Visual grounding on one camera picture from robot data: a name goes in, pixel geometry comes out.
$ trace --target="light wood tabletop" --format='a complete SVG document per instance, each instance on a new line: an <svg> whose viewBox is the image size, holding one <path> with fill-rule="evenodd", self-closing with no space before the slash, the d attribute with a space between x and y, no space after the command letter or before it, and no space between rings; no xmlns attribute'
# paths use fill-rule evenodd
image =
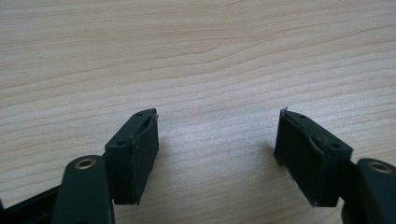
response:
<svg viewBox="0 0 396 224"><path fill-rule="evenodd" d="M342 223L273 154L280 109L396 164L396 2L0 2L0 198L102 155L155 107L160 150L116 223Z"/></svg>

